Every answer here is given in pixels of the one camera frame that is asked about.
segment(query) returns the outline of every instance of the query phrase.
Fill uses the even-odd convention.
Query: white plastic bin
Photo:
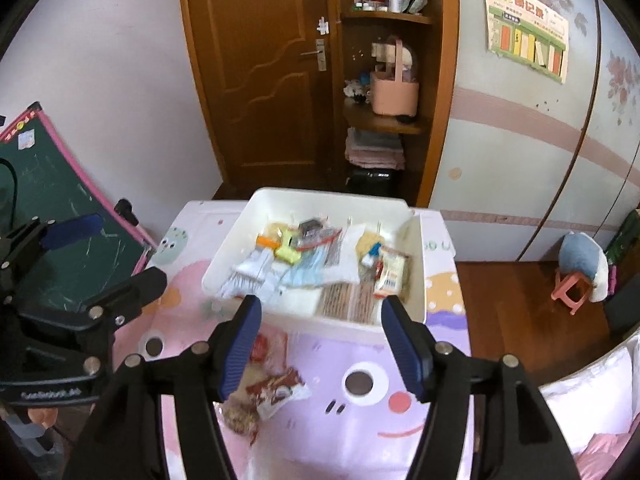
[[[375,198],[341,193],[298,191],[290,189],[258,190],[249,200],[229,231],[202,278],[203,290],[217,296],[220,286],[230,276],[232,266],[242,262],[255,248],[255,238],[271,222],[297,225],[310,218],[324,218],[329,224],[347,228],[366,224],[379,232],[387,244],[412,256],[408,293],[404,307],[414,321],[424,322],[425,291],[422,264],[420,219],[404,202],[391,198]],[[312,333],[318,336],[380,344],[385,335],[380,324],[380,305],[375,307],[371,324],[333,319],[316,314],[321,288],[290,288],[276,303],[262,306],[263,320],[288,332]],[[227,311],[237,309],[238,300],[221,301]]]

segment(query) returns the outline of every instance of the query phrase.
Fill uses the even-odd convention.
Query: stack of folded cloth
[[[344,156],[361,168],[404,170],[404,151],[398,134],[349,128]]]

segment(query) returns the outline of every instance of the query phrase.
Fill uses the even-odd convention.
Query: shelf board
[[[415,123],[403,124],[395,117],[377,115],[373,113],[371,105],[357,104],[349,97],[344,100],[342,113],[349,126],[359,130],[405,135],[420,135],[428,130],[428,124],[425,120],[418,118]]]
[[[433,23],[433,18],[430,16],[416,16],[415,14],[380,10],[348,10],[342,14],[342,18],[345,20],[350,20],[351,18],[381,18],[383,20],[400,20],[402,22],[423,23],[425,25],[431,25]]]

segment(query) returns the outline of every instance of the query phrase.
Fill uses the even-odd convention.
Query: pink stool
[[[587,292],[578,301],[574,301],[567,296],[567,293],[578,282],[584,282],[588,285]],[[587,297],[591,293],[591,281],[581,272],[571,272],[566,275],[562,282],[560,281],[560,269],[556,269],[556,288],[551,293],[552,300],[561,300],[566,306],[571,309],[571,315],[582,306]]]

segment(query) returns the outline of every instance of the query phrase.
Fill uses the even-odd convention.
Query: green chalkboard
[[[0,134],[0,157],[18,177],[15,226],[38,216],[63,221],[99,213],[99,236],[44,255],[20,284],[19,300],[76,312],[83,300],[129,277],[148,244],[124,220],[76,166],[62,141],[34,103]],[[0,166],[0,235],[10,231],[14,181]]]

